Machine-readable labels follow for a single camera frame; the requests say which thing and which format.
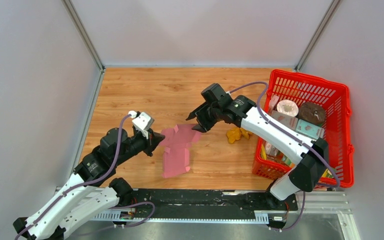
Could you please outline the pink paper box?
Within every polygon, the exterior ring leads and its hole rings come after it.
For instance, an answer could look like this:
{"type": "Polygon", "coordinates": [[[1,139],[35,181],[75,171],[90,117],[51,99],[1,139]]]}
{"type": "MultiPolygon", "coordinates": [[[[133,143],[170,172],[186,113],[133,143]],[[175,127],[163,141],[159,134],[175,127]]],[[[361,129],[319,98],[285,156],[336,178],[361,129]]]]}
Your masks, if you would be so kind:
{"type": "Polygon", "coordinates": [[[177,124],[163,129],[165,136],[159,144],[164,147],[162,177],[172,178],[187,173],[190,167],[190,148],[200,140],[201,133],[193,130],[194,124],[177,124]]]}

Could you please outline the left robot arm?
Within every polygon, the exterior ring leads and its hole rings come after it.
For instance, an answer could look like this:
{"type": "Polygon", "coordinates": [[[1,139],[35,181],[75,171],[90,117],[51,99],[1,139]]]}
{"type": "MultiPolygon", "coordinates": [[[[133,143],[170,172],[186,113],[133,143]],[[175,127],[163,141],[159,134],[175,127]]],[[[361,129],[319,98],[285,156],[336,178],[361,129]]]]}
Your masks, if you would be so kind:
{"type": "Polygon", "coordinates": [[[133,189],[122,177],[114,178],[108,187],[85,203],[80,201],[116,173],[117,166],[153,151],[165,139],[152,129],[134,129],[133,136],[123,128],[112,128],[91,153],[75,167],[64,186],[36,213],[13,222],[15,239],[65,240],[89,219],[111,207],[129,207],[133,189]]]}

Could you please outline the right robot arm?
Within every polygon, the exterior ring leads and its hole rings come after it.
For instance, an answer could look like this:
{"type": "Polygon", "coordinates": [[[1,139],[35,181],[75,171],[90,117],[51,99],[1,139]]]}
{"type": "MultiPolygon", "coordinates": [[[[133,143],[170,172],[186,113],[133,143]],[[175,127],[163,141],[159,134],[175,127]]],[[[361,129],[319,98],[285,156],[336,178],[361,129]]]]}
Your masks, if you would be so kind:
{"type": "Polygon", "coordinates": [[[294,167],[268,188],[266,205],[279,209],[286,198],[299,191],[312,192],[329,167],[328,143],[314,140],[281,124],[261,109],[260,104],[239,95],[232,98],[220,84],[213,83],[201,92],[204,102],[192,110],[187,120],[196,119],[193,130],[206,133],[216,123],[243,128],[266,140],[289,158],[294,167]]]}

